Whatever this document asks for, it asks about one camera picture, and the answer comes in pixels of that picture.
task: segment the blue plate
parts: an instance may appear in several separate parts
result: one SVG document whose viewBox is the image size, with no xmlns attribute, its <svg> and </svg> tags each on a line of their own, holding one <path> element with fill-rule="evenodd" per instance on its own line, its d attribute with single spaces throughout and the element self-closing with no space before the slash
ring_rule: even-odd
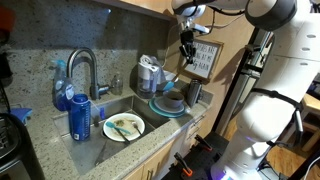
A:
<svg viewBox="0 0 320 180">
<path fill-rule="evenodd" d="M 165 116 L 165 117 L 169 117 L 169 118 L 175 118 L 175 117 L 182 116 L 182 115 L 184 115 L 186 113 L 185 110 L 182 111 L 182 112 L 178 112 L 178 113 L 168 113 L 168 112 L 162 111 L 161 109 L 157 108 L 157 106 L 154 104 L 154 101 L 155 101 L 155 98 L 152 98 L 149 101 L 149 107 L 154 112 L 156 112 L 157 114 L 160 114 L 161 116 Z"/>
</svg>

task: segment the chrome faucet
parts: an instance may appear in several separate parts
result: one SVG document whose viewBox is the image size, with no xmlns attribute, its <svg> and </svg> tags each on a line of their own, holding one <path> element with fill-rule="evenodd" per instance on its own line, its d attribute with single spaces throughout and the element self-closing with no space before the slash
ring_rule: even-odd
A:
<svg viewBox="0 0 320 180">
<path fill-rule="evenodd" d="M 67 77 L 72 78 L 72 70 L 73 70 L 73 63 L 78 54 L 81 52 L 86 52 L 90 55 L 90 75 L 91 75 L 91 86 L 90 86 L 90 96 L 92 100 L 100 99 L 100 95 L 107 93 L 110 89 L 109 85 L 100 86 L 97 80 L 97 60 L 96 56 L 92 52 L 91 49 L 83 47 L 74 50 L 68 59 L 68 67 L 67 67 Z"/>
</svg>

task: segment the picture frame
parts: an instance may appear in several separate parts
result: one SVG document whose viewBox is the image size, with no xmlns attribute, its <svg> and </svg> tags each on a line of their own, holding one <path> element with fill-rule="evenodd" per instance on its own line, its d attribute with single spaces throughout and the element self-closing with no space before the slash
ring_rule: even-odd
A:
<svg viewBox="0 0 320 180">
<path fill-rule="evenodd" d="M 210 81 L 214 67 L 219 60 L 223 43 L 217 41 L 207 42 L 199 39 L 195 39 L 193 43 L 197 49 L 193 58 L 194 63 L 188 64 L 182 71 L 196 76 L 198 79 Z"/>
</svg>

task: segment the stainless steel sink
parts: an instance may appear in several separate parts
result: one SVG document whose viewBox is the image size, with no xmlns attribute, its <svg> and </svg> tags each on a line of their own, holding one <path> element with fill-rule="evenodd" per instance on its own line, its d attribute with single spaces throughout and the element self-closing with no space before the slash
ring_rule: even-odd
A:
<svg viewBox="0 0 320 180">
<path fill-rule="evenodd" d="M 135 143 L 137 140 L 143 138 L 143 136 L 169 121 L 168 118 L 153 112 L 146 102 L 136 96 L 108 102 L 98 108 L 100 107 L 105 109 L 106 118 L 123 112 L 133 113 L 141 117 L 145 123 L 145 131 L 141 137 L 131 141 L 130 144 Z M 91 108 L 91 117 L 92 124 L 90 137 L 86 141 L 80 142 L 73 140 L 70 136 L 67 115 L 54 118 L 54 123 L 80 175 L 86 174 L 89 170 L 95 167 L 95 161 L 99 156 L 104 143 L 107 144 L 103 160 L 112 157 L 122 149 L 128 147 L 125 143 L 113 141 L 102 134 L 102 125 L 104 121 L 100 121 L 99 112 L 96 108 Z"/>
</svg>

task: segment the bottle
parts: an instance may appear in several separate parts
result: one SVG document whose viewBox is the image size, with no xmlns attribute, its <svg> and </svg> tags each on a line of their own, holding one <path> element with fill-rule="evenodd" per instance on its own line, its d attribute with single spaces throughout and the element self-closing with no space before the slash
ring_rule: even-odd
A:
<svg viewBox="0 0 320 180">
<path fill-rule="evenodd" d="M 120 72 L 117 72 L 111 80 L 111 92 L 114 95 L 121 95 L 123 89 L 123 78 Z"/>
<path fill-rule="evenodd" d="M 70 110 L 74 90 L 71 79 L 66 76 L 67 65 L 63 60 L 55 60 L 52 62 L 56 65 L 52 91 L 53 104 L 59 111 Z"/>
<path fill-rule="evenodd" d="M 74 140 L 83 141 L 90 136 L 91 103 L 85 94 L 76 94 L 69 111 L 70 134 Z"/>
</svg>

